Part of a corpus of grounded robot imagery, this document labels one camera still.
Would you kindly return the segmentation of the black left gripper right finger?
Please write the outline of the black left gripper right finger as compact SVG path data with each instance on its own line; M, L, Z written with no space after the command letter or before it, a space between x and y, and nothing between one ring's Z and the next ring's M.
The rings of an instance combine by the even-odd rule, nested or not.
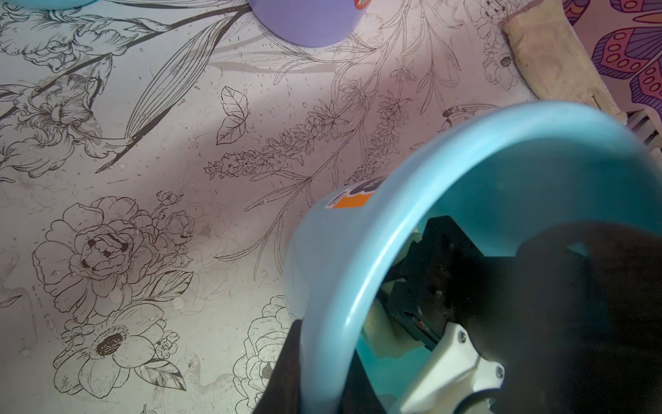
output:
M385 414L384 407L372 389L358 354L353 355L339 413Z

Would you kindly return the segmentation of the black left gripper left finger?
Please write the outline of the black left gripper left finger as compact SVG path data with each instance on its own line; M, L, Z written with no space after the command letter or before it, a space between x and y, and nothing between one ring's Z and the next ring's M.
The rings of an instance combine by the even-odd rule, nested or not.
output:
M302 321L296 320L288 333L281 353L254 414L297 414L300 388L300 334Z

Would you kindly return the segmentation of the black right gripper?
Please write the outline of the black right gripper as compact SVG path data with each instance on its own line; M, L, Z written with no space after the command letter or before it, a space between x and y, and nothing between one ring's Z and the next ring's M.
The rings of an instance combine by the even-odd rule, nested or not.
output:
M434 217L377 295L388 321L429 358L393 413L494 413L506 379L491 304L509 258L488 257L451 217Z

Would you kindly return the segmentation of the light blue bucket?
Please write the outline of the light blue bucket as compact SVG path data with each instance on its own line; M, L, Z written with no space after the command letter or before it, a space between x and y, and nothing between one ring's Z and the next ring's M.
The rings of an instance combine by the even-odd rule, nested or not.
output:
M94 3L96 0L6 0L15 6L33 10L67 10Z
M334 413L379 286L410 234L450 216L513 255L584 219L661 230L661 171L634 134L578 103L514 105L453 127L386 177L334 191L298 225L284 288L300 337L301 410Z

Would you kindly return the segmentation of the purple plastic bucket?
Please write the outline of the purple plastic bucket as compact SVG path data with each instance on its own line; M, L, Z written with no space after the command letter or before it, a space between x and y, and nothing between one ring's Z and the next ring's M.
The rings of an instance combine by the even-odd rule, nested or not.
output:
M371 0L249 0L258 20L279 38L307 48L343 41Z

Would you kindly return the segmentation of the yellow cleaning cloth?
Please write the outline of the yellow cleaning cloth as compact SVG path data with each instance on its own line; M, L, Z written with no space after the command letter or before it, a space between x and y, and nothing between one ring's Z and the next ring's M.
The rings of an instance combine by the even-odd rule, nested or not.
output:
M362 328L362 337L377 358L400 358L422 348L408 331L392 318L378 299L373 300Z

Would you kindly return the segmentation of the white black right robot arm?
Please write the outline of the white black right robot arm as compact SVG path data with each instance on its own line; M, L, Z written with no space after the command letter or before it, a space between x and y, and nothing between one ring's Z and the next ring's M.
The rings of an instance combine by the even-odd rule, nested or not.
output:
M387 271L362 336L379 359L439 355L426 411L658 413L661 239L580 221L489 256L435 217Z

